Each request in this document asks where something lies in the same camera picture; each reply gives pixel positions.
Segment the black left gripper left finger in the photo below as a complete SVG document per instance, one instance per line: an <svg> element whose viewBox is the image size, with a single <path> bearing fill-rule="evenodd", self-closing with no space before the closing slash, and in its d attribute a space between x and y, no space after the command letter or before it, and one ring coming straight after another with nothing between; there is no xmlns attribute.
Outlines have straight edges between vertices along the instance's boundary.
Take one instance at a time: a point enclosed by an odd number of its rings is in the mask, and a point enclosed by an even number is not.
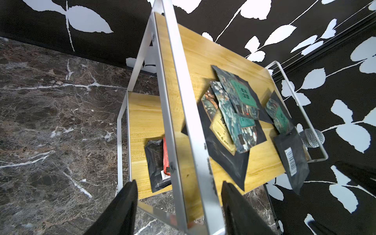
<svg viewBox="0 0 376 235"><path fill-rule="evenodd" d="M138 188L127 182L86 235L132 235L135 229Z"/></svg>

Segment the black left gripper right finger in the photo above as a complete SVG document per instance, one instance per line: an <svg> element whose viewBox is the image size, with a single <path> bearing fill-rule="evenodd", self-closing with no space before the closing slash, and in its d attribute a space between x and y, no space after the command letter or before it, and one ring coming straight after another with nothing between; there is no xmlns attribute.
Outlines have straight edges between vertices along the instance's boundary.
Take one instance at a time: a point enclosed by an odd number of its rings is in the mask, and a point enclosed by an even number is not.
<svg viewBox="0 0 376 235"><path fill-rule="evenodd" d="M223 182L221 198L227 235L275 234L233 184Z"/></svg>

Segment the black barcode tea bag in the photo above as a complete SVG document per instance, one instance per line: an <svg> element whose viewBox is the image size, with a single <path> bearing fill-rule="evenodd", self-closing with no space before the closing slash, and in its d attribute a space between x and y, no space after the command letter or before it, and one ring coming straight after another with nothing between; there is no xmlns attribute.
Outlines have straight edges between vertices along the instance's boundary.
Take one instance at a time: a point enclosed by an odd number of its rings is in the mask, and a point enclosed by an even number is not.
<svg viewBox="0 0 376 235"><path fill-rule="evenodd" d="M293 128L287 134L274 137L273 143L285 168L292 190L299 195L309 175L302 139L296 128Z"/></svg>

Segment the teal floral tea bag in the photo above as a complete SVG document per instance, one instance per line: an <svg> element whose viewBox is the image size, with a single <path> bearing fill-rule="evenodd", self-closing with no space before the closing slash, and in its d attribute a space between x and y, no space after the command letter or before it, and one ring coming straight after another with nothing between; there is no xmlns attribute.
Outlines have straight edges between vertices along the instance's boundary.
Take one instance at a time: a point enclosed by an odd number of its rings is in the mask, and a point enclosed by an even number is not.
<svg viewBox="0 0 376 235"><path fill-rule="evenodd" d="M219 81L211 81L210 85L237 152L246 153L252 147L266 142L267 138L258 120L239 115Z"/></svg>

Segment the small green tea bag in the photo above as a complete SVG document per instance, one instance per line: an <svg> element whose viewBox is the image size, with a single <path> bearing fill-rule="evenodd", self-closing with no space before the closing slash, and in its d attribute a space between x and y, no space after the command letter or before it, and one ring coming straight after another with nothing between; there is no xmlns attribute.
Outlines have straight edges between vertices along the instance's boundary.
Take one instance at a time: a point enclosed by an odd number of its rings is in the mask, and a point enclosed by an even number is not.
<svg viewBox="0 0 376 235"><path fill-rule="evenodd" d="M265 110L273 119L274 126L280 134L287 135L291 133L294 129L293 120L275 91L270 96Z"/></svg>

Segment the green label tea bag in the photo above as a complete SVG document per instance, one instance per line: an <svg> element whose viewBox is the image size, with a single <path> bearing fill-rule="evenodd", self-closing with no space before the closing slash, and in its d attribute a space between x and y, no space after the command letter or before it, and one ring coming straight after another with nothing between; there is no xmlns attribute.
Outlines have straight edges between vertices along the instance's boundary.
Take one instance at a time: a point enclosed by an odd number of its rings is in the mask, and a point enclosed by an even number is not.
<svg viewBox="0 0 376 235"><path fill-rule="evenodd" d="M231 72L212 65L213 70L227 92L235 111L242 117L251 118L272 124L266 110L262 107L257 94L249 83Z"/></svg>

